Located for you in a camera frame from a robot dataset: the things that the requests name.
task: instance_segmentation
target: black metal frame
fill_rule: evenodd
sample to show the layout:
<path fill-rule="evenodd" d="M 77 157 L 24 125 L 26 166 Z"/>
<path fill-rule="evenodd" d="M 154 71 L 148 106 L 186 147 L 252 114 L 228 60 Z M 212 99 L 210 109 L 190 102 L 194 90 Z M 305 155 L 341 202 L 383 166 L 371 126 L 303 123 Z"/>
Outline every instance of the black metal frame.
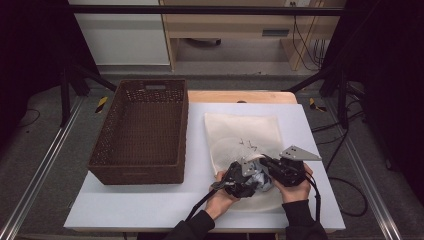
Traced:
<path fill-rule="evenodd" d="M 35 10 L 32 11 L 33 15 L 37 15 L 37 9 L 28 9 Z M 352 15 L 361 15 L 365 11 L 362 10 L 352 10 L 345 8 L 303 8 L 303 7 L 246 7 L 246 6 L 144 6 L 144 5 L 48 5 L 45 6 L 47 11 L 67 11 L 71 13 L 79 14 L 196 14 L 196 15 L 292 15 L 292 16 L 352 16 Z M 50 46 L 53 46 L 53 49 L 60 49 L 58 51 L 61 54 L 56 52 L 54 55 L 58 58 L 58 62 L 61 63 L 63 67 L 63 72 L 61 74 L 61 87 L 62 87 L 62 123 L 61 126 L 64 126 L 70 116 L 70 106 L 69 106 L 69 87 L 68 87 L 68 76 L 74 73 L 82 75 L 83 77 L 91 78 L 96 82 L 102 84 L 108 89 L 115 91 L 116 86 L 102 77 L 90 72 L 89 70 L 83 68 L 78 63 L 75 63 L 71 59 L 71 55 L 64 52 L 64 47 L 61 44 L 60 40 L 57 39 L 54 34 L 49 32 L 48 29 L 44 28 L 45 32 L 48 32 L 47 38 L 45 39 Z M 343 64 L 346 60 L 346 56 L 351 52 L 350 49 L 343 48 L 343 51 L 340 52 L 336 58 L 335 63 L 328 66 L 325 69 L 320 70 L 317 74 L 309 77 L 305 81 L 293 86 L 287 90 L 289 92 L 297 92 L 307 85 L 324 79 L 328 76 L 334 76 L 334 72 L 339 72 L 339 76 L 343 77 L 343 73 L 340 74 Z M 80 86 L 80 89 L 76 89 L 78 95 L 86 95 L 89 92 L 86 83 L 82 79 L 76 81 L 78 84 L 75 84 L 73 80 L 73 87 Z M 328 95 L 329 92 L 334 90 L 334 86 L 337 86 L 340 81 L 333 78 L 329 89 L 324 92 L 324 95 Z M 342 102 L 339 102 L 339 116 L 344 116 L 344 113 L 341 113 L 344 110 L 344 106 L 341 106 Z"/>

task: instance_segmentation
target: basket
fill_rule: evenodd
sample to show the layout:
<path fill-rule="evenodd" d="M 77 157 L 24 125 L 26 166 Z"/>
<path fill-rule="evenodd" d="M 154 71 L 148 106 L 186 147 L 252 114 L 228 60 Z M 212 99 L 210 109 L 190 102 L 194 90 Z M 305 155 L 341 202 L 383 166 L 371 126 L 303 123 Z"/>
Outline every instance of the basket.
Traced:
<path fill-rule="evenodd" d="M 122 80 L 88 170 L 105 185 L 182 183 L 187 118 L 185 80 Z"/>

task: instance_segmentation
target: white tabletop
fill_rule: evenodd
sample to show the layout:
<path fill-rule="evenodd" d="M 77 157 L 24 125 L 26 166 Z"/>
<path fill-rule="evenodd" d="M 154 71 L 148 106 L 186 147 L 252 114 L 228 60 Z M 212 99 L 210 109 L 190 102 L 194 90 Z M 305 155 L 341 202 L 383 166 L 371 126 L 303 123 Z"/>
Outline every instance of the white tabletop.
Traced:
<path fill-rule="evenodd" d="M 182 184 L 106 186 L 88 172 L 64 227 L 76 231 L 169 231 L 185 219 L 214 181 L 204 126 L 205 113 L 278 116 L 283 148 L 295 145 L 319 155 L 302 105 L 190 103 L 186 166 Z M 327 231 L 345 229 L 321 161 L 306 162 L 322 198 L 321 223 Z M 309 196 L 315 217 L 315 191 Z M 280 232 L 288 225 L 282 207 L 230 209 L 216 221 L 214 232 Z"/>

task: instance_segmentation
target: gray floor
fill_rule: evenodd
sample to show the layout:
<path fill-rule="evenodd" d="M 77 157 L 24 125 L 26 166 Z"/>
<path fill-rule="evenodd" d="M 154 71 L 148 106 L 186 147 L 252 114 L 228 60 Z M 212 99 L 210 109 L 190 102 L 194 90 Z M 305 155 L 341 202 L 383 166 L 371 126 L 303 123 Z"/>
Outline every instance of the gray floor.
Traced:
<path fill-rule="evenodd" d="M 108 72 L 107 70 L 110 69 L 103 69 L 105 69 L 104 77 L 114 83 L 118 83 L 122 78 L 184 77 L 189 80 L 189 89 L 212 90 L 278 91 L 293 86 L 314 73 L 303 67 L 299 71 L 291 71 L 287 59 L 275 52 L 282 52 L 278 41 L 223 40 L 220 46 L 184 41 L 179 52 L 177 69 L 174 72 L 159 68 L 140 68 L 147 69 L 144 75 L 134 71 L 132 75 L 123 76 L 113 71 Z M 121 233 L 78 233 L 63 228 L 72 201 L 76 198 L 87 173 L 86 163 L 108 104 L 100 114 L 94 113 L 94 110 L 100 97 L 112 96 L 112 93 L 104 87 L 92 81 L 89 81 L 89 84 L 92 91 L 88 97 L 81 99 L 81 97 L 73 96 L 71 98 L 73 102 L 82 101 L 81 110 L 58 151 L 42 188 L 37 192 L 37 198 L 31 203 L 28 212 L 25 212 L 26 218 L 21 223 L 17 239 L 48 239 L 46 235 L 56 235 L 51 239 L 61 239 L 57 235 L 83 236 L 82 239 L 88 239 L 88 236 L 123 239 Z M 335 99 L 331 97 L 320 98 L 317 91 L 320 84 L 321 82 L 317 82 L 296 94 L 299 103 L 304 106 L 311 129 L 334 122 L 331 111 L 321 112 L 309 108 L 310 98 L 315 99 L 317 106 L 325 106 L 329 110 L 335 103 Z M 38 114 L 34 110 L 29 110 L 22 120 L 22 125 L 29 125 L 16 129 L 9 145 L 0 152 L 1 226 L 4 226 L 9 216 L 13 214 L 48 152 L 50 144 L 60 130 L 59 93 L 59 88 L 56 87 L 33 96 L 28 108 L 36 109 L 40 113 L 39 118 L 30 124 Z M 359 111 L 361 106 L 354 103 L 350 107 L 349 115 Z M 340 136 L 340 129 L 337 127 L 314 134 L 325 165 L 340 139 L 333 143 L 320 143 Z M 360 158 L 372 183 L 375 184 L 377 196 L 371 195 L 370 200 L 373 201 L 376 197 L 381 198 L 382 205 L 370 202 L 370 208 L 361 217 L 343 214 L 346 230 L 332 233 L 329 237 L 331 239 L 424 239 L 423 207 L 409 189 L 402 174 L 386 169 L 384 155 L 366 121 L 363 121 L 363 117 L 351 121 L 348 140 L 353 143 L 354 153 L 358 153 L 356 157 Z M 328 175 L 348 180 L 367 192 L 367 189 L 363 187 L 363 177 L 357 174 L 354 153 L 349 144 L 343 145 Z M 343 211 L 361 212 L 364 203 L 358 192 L 342 182 L 332 180 L 331 183 Z M 394 223 L 393 231 L 400 234 L 399 237 L 387 236 L 387 233 L 393 233 L 384 229 L 389 223 L 382 220 L 387 219 L 387 216 L 392 220 L 390 223 Z"/>

